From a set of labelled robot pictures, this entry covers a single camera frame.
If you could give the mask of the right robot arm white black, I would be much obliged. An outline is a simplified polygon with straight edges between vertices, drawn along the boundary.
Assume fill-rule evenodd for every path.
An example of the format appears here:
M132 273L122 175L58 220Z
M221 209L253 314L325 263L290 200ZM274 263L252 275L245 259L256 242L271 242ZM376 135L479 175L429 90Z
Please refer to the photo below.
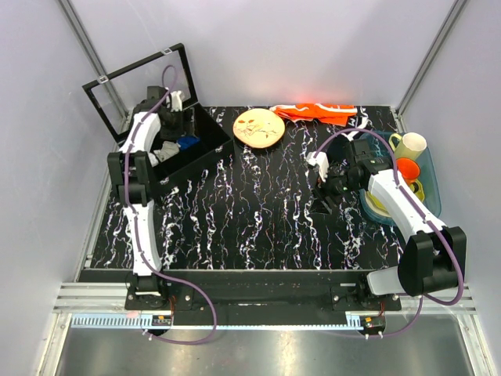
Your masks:
M391 155L375 154L367 139L344 147L344 164L334 164L322 151L311 152L307 163L318 172L316 190L325 204L334 207L343 195L365 190L387 210L405 241L397 266L376 270L355 291L364 310L373 310L384 295L431 297L449 288L463 293L466 235L460 227L448 227L435 217L395 171Z

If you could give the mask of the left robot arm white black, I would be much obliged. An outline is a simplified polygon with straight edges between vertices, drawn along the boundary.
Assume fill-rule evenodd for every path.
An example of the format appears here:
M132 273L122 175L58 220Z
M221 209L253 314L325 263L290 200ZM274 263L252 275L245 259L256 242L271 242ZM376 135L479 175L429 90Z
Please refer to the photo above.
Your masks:
M124 207L131 232L133 270L126 279L126 310L159 310L171 303L168 282L159 276L153 211L160 185L154 176L151 148L161 130L173 129L174 139L183 135L183 100L181 90L152 87L132 115L124 144L107 157L112 188Z

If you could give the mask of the blue white underwear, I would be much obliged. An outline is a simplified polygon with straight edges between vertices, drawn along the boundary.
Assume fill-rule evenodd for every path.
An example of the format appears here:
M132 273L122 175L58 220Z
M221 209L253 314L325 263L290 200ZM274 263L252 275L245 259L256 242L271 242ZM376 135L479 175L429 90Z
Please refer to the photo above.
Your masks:
M184 150L187 150L190 147L196 145L199 141L200 141L200 139L198 137L187 135L187 136L180 137L176 141L176 144L178 145L178 148L180 151L184 151Z

